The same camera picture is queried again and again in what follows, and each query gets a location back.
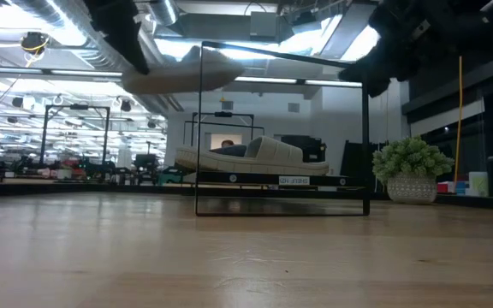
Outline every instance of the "floor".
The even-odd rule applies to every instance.
[[[0,307],[492,307],[493,210],[199,217],[191,198],[0,198]]]

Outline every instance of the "red object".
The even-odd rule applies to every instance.
[[[447,193],[448,192],[448,184],[437,184],[437,192],[438,193]]]

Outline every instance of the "metal rack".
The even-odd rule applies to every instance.
[[[216,43],[216,42],[203,42],[200,49],[200,78],[199,78],[199,112],[197,115],[203,115],[202,113],[202,93],[203,93],[203,50],[206,48],[216,48],[216,49],[234,49],[234,50],[243,50],[253,53],[258,53],[267,56],[273,56],[275,58],[288,59],[292,61],[320,64],[335,68],[347,68],[349,66],[348,63],[337,62],[337,61],[328,61],[319,58],[313,58],[309,56],[297,56],[297,55],[289,55],[282,54],[274,51],[267,50],[257,50],[248,47],[235,46],[230,44]],[[305,84],[304,80],[297,80],[296,85],[303,86]],[[371,172],[371,158],[370,158],[370,144],[369,144],[369,110],[368,110],[368,91],[365,82],[362,85],[362,97],[360,101],[362,103],[362,140],[363,140],[363,172],[361,179],[340,177],[340,176],[302,176],[302,175],[258,175],[258,174],[241,174],[241,173],[223,173],[223,172],[206,172],[199,169],[200,163],[200,142],[197,143],[197,176],[195,177],[195,214],[197,216],[368,216],[370,215],[371,205],[371,192],[368,190],[368,180],[370,178]],[[204,124],[201,120],[200,116],[197,116],[197,139],[200,140],[201,129],[200,126]],[[354,191],[354,196],[358,199],[362,199],[362,212],[360,213],[348,213],[348,214],[339,214],[339,213],[326,213],[324,210],[320,213],[311,213],[306,212],[296,212],[296,213],[286,213],[286,212],[275,212],[275,211],[264,211],[261,210],[257,213],[217,213],[217,212],[201,212],[199,211],[199,197],[206,196],[203,193],[203,189],[199,188],[199,184],[253,184],[256,183],[262,185],[282,185],[282,184],[290,184],[283,183],[282,181],[294,181],[296,179],[298,183],[292,183],[292,186],[304,186],[305,184],[309,184],[308,186],[330,186],[330,187],[345,187],[349,185],[353,185],[358,188],[357,191]],[[279,197],[282,198],[282,192],[276,193],[275,196],[271,196],[271,191],[264,191],[264,196],[267,197]],[[288,197],[294,198],[297,197],[298,193],[295,191],[294,193],[290,193]],[[351,198],[351,193],[348,193],[346,198]],[[246,207],[254,206],[252,204],[251,199],[236,199],[238,203],[246,202]],[[266,199],[260,200],[261,204],[266,206],[268,201]],[[312,207],[316,207],[317,204],[310,204]]]

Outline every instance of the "green plant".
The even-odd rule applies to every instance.
[[[394,141],[374,152],[374,175],[387,183],[399,173],[436,177],[452,171],[454,159],[445,157],[438,147],[427,145],[419,136]]]

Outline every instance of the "white label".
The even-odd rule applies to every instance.
[[[309,176],[279,176],[279,185],[309,185]]]

